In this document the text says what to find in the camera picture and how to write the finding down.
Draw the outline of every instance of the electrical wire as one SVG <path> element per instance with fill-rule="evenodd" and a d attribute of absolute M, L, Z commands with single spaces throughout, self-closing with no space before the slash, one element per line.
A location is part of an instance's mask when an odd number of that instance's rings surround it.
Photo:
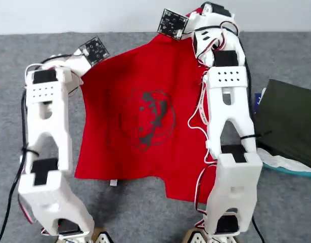
<path fill-rule="evenodd" d="M 202 81 L 201 83 L 202 83 L 201 92 L 204 92 L 205 82 Z M 191 117 L 189 118 L 187 124 L 188 124 L 188 127 L 189 127 L 190 129 L 199 129 L 199 130 L 201 130 L 202 133 L 203 133 L 203 134 L 205 135 L 205 137 L 206 137 L 206 141 L 208 141 L 209 138 L 208 138 L 208 135 L 207 135 L 207 133 L 205 132 L 205 130 L 203 130 L 201 127 L 193 127 L 193 126 L 190 125 L 190 121 L 194 118 L 194 116 L 197 114 L 197 112 L 198 112 L 198 110 L 199 110 L 200 102 L 201 102 L 201 98 L 199 97 L 199 101 L 198 101 L 197 107 L 196 107 L 194 113 L 193 113 L 193 114 L 191 115 Z M 207 148 L 207 152 L 206 152 L 206 154 L 205 154 L 205 156 L 204 156 L 204 163 L 205 163 L 205 164 L 211 164 L 211 162 L 207 162 L 207 161 L 206 161 L 208 155 L 209 155 L 209 148 Z"/>
<path fill-rule="evenodd" d="M 35 70 L 37 70 L 39 67 L 41 67 L 43 64 L 42 63 L 33 63 L 33 64 L 30 64 L 28 65 L 26 68 L 25 68 L 25 81 L 26 81 L 26 77 L 27 77 L 27 73 L 28 73 L 28 70 L 31 68 L 31 67 L 37 67 Z"/>
<path fill-rule="evenodd" d="M 214 241 L 218 242 L 218 243 L 221 243 L 218 239 L 216 238 L 212 238 Z"/>
<path fill-rule="evenodd" d="M 223 25 L 225 24 L 225 23 L 228 23 L 228 24 L 232 24 L 234 27 L 235 27 L 235 29 L 236 29 L 236 33 L 234 33 L 237 37 L 240 35 L 240 30 L 239 30 L 239 28 L 238 28 L 238 26 L 234 23 L 234 22 L 232 22 L 232 21 L 223 21 L 222 23 L 220 23 L 220 28 L 223 28 Z"/>
<path fill-rule="evenodd" d="M 197 179 L 197 183 L 196 183 L 196 189 L 195 189 L 195 198 L 194 198 L 194 206 L 195 206 L 195 209 L 201 213 L 201 214 L 204 214 L 204 215 L 207 215 L 207 212 L 205 210 L 202 210 L 202 209 L 199 209 L 198 208 L 198 200 L 199 200 L 199 193 L 200 193 L 200 187 L 201 187 L 201 180 L 202 180 L 202 177 L 203 175 L 205 174 L 206 170 L 209 168 L 209 167 L 216 167 L 217 166 L 217 163 L 216 162 L 212 162 L 211 164 L 207 165 L 199 174 L 198 176 L 198 179 Z"/>
<path fill-rule="evenodd" d="M 27 209 L 23 206 L 22 202 L 21 202 L 21 198 L 20 198 L 20 195 L 17 195 L 17 201 L 18 201 L 18 205 L 20 207 L 20 209 L 22 210 L 23 214 L 24 214 L 24 217 L 27 219 L 27 221 L 30 223 L 30 224 L 33 224 L 34 223 L 34 220 L 32 220 L 29 212 L 27 211 Z"/>
<path fill-rule="evenodd" d="M 264 238 L 263 238 L 263 236 L 262 236 L 260 230 L 258 229 L 258 227 L 257 227 L 257 225 L 256 225 L 254 216 L 252 216 L 252 224 L 253 224 L 253 226 L 254 226 L 254 228 L 255 228 L 255 230 L 256 230 L 258 236 L 260 236 L 262 243 L 265 243 L 265 240 L 264 240 Z"/>
<path fill-rule="evenodd" d="M 240 45 L 241 45 L 241 47 L 245 53 L 244 46 L 241 42 L 241 39 L 239 39 L 239 40 L 240 40 Z M 245 59 L 245 68 L 246 68 L 246 74 L 247 74 L 247 79 L 248 79 L 248 88 L 247 88 L 247 99 L 248 99 L 247 101 L 248 102 L 247 103 L 248 103 L 248 109 L 249 109 L 250 117 L 254 123 L 254 114 L 253 114 L 253 108 L 252 108 L 252 77 L 251 77 L 250 68 L 249 68 L 248 63 L 247 63 L 247 59 Z M 258 236 L 260 237 L 262 243 L 265 243 L 264 237 L 262 236 L 259 228 L 256 225 L 254 215 L 252 216 L 252 224 L 253 224 Z"/>
<path fill-rule="evenodd" d="M 73 241 L 70 241 L 68 239 L 64 239 L 66 242 L 69 242 L 69 243 L 74 243 Z"/>
<path fill-rule="evenodd" d="M 10 208 L 11 208 L 12 197 L 13 197 L 16 185 L 17 185 L 17 183 L 19 181 L 19 178 L 20 178 L 20 176 L 22 174 L 22 171 L 23 171 L 23 168 L 24 168 L 24 164 L 25 164 L 25 160 L 26 160 L 26 153 L 28 151 L 35 152 L 35 151 L 32 151 L 32 150 L 28 150 L 27 149 L 27 144 L 26 144 L 26 124 L 25 124 L 25 112 L 26 112 L 26 108 L 25 108 L 26 104 L 25 104 L 25 102 L 26 101 L 25 101 L 25 99 L 26 99 L 26 90 L 24 90 L 23 95 L 22 95 L 22 99 L 21 99 L 22 141 L 23 141 L 22 160 L 21 160 L 21 163 L 19 165 L 18 171 L 16 173 L 16 176 L 15 176 L 14 182 L 12 184 L 12 187 L 11 187 L 11 189 L 9 191 L 8 203 L 7 203 L 7 209 L 6 209 L 6 213 L 5 213 L 5 218 L 4 218 L 3 225 L 2 225 L 2 228 L 1 228 L 1 231 L 0 231 L 0 241 L 1 241 L 2 237 L 3 237 L 5 229 L 6 229 L 6 225 L 7 225 L 7 221 L 8 221 L 8 217 L 9 217 L 9 213 L 10 213 Z"/>

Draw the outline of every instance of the black cable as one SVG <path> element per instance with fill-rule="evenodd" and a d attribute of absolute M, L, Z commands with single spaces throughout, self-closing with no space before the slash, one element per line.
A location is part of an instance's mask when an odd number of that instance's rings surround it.
<path fill-rule="evenodd" d="M 252 216 L 252 223 L 253 223 L 253 226 L 258 234 L 258 236 L 260 236 L 261 240 L 262 240 L 262 243 L 265 243 L 265 240 L 260 232 L 260 230 L 258 229 L 257 225 L 256 225 L 256 222 L 255 222 L 255 219 L 254 219 L 254 216 Z"/>
<path fill-rule="evenodd" d="M 22 114 L 22 141 L 23 141 L 23 147 L 22 147 L 22 161 L 19 165 L 17 174 L 15 176 L 14 182 L 12 184 L 12 187 L 9 191 L 9 196 L 8 196 L 8 203 L 7 203 L 7 209 L 6 209 L 6 214 L 5 214 L 5 218 L 4 218 L 4 222 L 2 225 L 2 229 L 0 231 L 0 241 L 3 237 L 3 234 L 5 232 L 5 228 L 7 225 L 7 221 L 8 221 L 8 217 L 9 217 L 9 213 L 10 213 L 10 208 L 11 208 L 11 202 L 12 202 L 12 197 L 13 197 L 13 193 L 15 191 L 16 185 L 19 181 L 19 178 L 22 174 L 23 168 L 24 168 L 24 164 L 25 164 L 25 160 L 26 160 L 26 152 L 30 151 L 35 153 L 36 155 L 38 155 L 37 152 L 33 151 L 33 150 L 29 150 L 26 149 L 26 121 L 25 121 L 25 112 L 26 112 L 26 90 L 24 90 L 23 95 L 22 95 L 22 99 L 21 99 L 21 114 Z"/>
<path fill-rule="evenodd" d="M 244 50 L 243 44 L 241 42 L 241 39 L 239 39 L 239 40 L 240 40 L 241 47 L 242 47 L 242 49 L 244 51 L 244 54 L 245 54 L 245 50 Z M 251 119 L 252 119 L 252 121 L 254 123 L 254 114 L 253 114 L 253 108 L 252 108 L 252 77 L 251 77 L 250 68 L 248 66 L 248 63 L 247 63 L 246 59 L 245 59 L 245 68 L 246 68 L 246 74 L 247 74 L 247 79 L 248 79 L 248 87 L 247 87 L 248 109 L 249 109 L 250 117 L 251 117 Z M 264 240 L 260 230 L 258 229 L 258 227 L 256 225 L 254 216 L 252 216 L 252 223 L 254 225 L 254 228 L 255 228 L 257 234 L 261 238 L 262 243 L 265 243 L 265 240 Z"/>
<path fill-rule="evenodd" d="M 218 239 L 216 238 L 212 238 L 214 241 L 218 242 L 218 243 L 221 243 Z"/>

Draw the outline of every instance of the gray carpet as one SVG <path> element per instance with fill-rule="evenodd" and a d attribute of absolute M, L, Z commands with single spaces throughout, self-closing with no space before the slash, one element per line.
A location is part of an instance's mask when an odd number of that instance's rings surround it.
<path fill-rule="evenodd" d="M 148 42 L 153 33 L 98 34 L 114 56 Z M 94 34 L 40 34 L 0 36 L 0 228 L 7 197 L 18 168 L 21 147 L 20 98 L 24 68 L 51 54 L 72 53 Z M 253 92 L 269 78 L 311 89 L 311 33 L 243 33 L 241 35 L 253 77 Z M 73 158 L 78 157 L 84 105 L 81 93 L 70 101 Z M 226 128 L 225 142 L 235 139 Z M 55 153 L 51 143 L 45 156 Z M 109 182 L 71 179 L 70 184 L 115 243 L 180 242 L 200 219 L 190 202 L 167 199 L 158 178 Z M 311 242 L 311 179 L 263 170 L 258 185 L 255 217 L 267 242 Z M 14 197 L 2 242 L 53 242 L 39 234 L 38 223 L 24 219 Z M 244 242 L 260 242 L 254 228 L 242 234 Z"/>

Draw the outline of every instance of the white cable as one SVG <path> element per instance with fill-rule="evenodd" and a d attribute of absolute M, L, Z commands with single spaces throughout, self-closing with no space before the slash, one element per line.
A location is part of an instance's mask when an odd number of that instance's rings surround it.
<path fill-rule="evenodd" d="M 31 67 L 37 67 L 37 66 L 43 66 L 43 64 L 41 64 L 41 63 L 33 63 L 33 64 L 28 65 L 28 66 L 25 68 L 25 81 L 26 81 L 28 69 L 30 69 Z"/>
<path fill-rule="evenodd" d="M 202 83 L 201 92 L 204 92 L 204 91 L 205 91 L 204 87 L 205 87 L 206 83 L 205 83 L 204 81 L 202 81 L 201 83 Z M 203 132 L 203 134 L 206 136 L 206 141 L 208 141 L 209 138 L 208 138 L 208 135 L 207 135 L 207 133 L 205 132 L 205 130 L 203 130 L 201 127 L 192 127 L 192 126 L 190 125 L 190 121 L 192 120 L 192 118 L 194 118 L 194 116 L 197 114 L 197 112 L 198 112 L 198 110 L 199 110 L 200 102 L 201 102 L 201 99 L 199 99 L 197 108 L 195 109 L 194 113 L 192 114 L 192 116 L 191 116 L 191 117 L 189 118 L 189 120 L 188 120 L 188 127 L 189 127 L 190 129 L 199 129 L 199 130 L 201 130 L 201 131 Z M 204 163 L 205 163 L 205 164 L 208 164 L 208 165 L 214 164 L 214 163 L 215 163 L 214 161 L 212 161 L 212 162 L 207 162 L 207 161 L 206 161 L 208 155 L 209 155 L 209 148 L 207 149 L 206 155 L 205 155 L 205 157 L 204 157 Z"/>
<path fill-rule="evenodd" d="M 76 74 L 74 71 L 71 71 L 71 73 L 73 73 L 75 76 L 78 77 L 78 86 L 77 86 L 77 88 L 75 88 L 75 90 L 73 90 L 74 91 L 73 94 L 69 94 L 69 98 L 75 96 L 78 93 L 80 85 L 83 85 L 83 81 L 82 81 L 81 77 L 78 74 Z"/>
<path fill-rule="evenodd" d="M 194 206 L 195 206 L 195 209 L 198 210 L 198 211 L 201 211 L 203 213 L 206 213 L 206 211 L 202 210 L 202 209 L 198 209 L 197 208 L 197 205 L 196 205 L 196 199 L 197 199 L 197 194 L 198 194 L 198 186 L 199 186 L 199 180 L 200 178 L 202 177 L 202 174 L 204 174 L 205 170 L 207 170 L 209 167 L 212 167 L 212 166 L 217 166 L 217 164 L 210 164 L 208 165 L 207 167 L 203 168 L 202 171 L 200 172 L 199 176 L 198 176 L 198 179 L 197 179 L 197 184 L 196 184 L 196 189 L 195 189 L 195 198 L 194 198 Z"/>

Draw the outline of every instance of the red cloth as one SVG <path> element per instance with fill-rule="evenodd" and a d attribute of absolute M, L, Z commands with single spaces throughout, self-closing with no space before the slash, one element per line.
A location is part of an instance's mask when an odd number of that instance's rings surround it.
<path fill-rule="evenodd" d="M 177 42 L 163 35 L 90 70 L 81 87 L 86 122 L 76 178 L 155 176 L 164 181 L 167 197 L 193 201 L 206 148 L 204 134 L 187 121 L 203 72 L 190 38 Z M 191 124 L 206 130 L 199 114 Z M 207 202 L 214 179 L 212 167 L 199 202 Z"/>

